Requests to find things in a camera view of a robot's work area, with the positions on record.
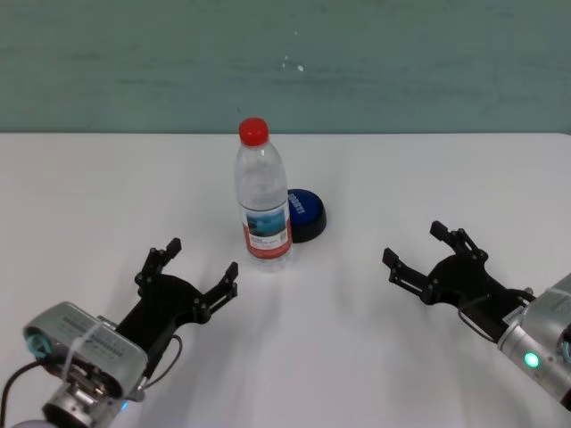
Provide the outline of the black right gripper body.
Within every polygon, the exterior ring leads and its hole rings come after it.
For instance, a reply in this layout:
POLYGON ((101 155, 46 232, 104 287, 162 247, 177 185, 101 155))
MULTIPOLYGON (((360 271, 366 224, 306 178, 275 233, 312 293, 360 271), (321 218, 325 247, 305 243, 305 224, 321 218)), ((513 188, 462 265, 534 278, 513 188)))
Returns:
POLYGON ((452 255, 439 262, 428 276, 434 294, 427 305, 452 305, 474 332, 498 343, 508 329, 505 317, 525 308, 532 294, 504 287, 485 271, 484 263, 468 255, 452 255))

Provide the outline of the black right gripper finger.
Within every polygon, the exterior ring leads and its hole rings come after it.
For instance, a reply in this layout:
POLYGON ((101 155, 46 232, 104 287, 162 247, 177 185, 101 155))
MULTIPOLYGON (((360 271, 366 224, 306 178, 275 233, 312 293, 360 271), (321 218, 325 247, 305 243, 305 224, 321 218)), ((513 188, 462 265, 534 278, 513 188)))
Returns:
POLYGON ((468 255, 471 259, 487 261, 487 252, 476 246, 464 228, 449 230, 436 220, 430 227, 430 235, 448 245, 456 255, 468 255))
POLYGON ((429 278, 405 265, 390 248, 385 248, 382 262, 389 268, 389 282, 408 291, 425 304, 431 304, 434 288, 429 278))

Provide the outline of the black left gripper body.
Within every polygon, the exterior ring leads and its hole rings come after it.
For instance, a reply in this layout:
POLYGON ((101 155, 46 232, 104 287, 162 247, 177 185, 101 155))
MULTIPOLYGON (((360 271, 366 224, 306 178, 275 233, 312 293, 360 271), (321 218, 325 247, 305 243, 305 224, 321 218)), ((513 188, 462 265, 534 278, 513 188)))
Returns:
POLYGON ((199 291, 175 276, 156 276, 139 287, 139 296, 116 332, 145 352, 143 374, 152 375, 178 328, 208 322, 211 309, 199 291))

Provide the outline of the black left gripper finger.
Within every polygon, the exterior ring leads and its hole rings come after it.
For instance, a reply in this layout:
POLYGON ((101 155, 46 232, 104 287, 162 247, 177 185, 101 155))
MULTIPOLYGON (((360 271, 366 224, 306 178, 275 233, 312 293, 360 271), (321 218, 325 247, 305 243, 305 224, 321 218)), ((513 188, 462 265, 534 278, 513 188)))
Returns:
POLYGON ((193 300, 193 322, 207 323, 212 315, 237 296, 238 264, 233 261, 220 281, 193 300))
POLYGON ((177 237, 173 238, 166 245, 165 249, 152 247, 148 252, 141 271, 135 276, 135 283, 138 286, 151 283, 153 278, 159 275, 181 250, 182 243, 177 237))

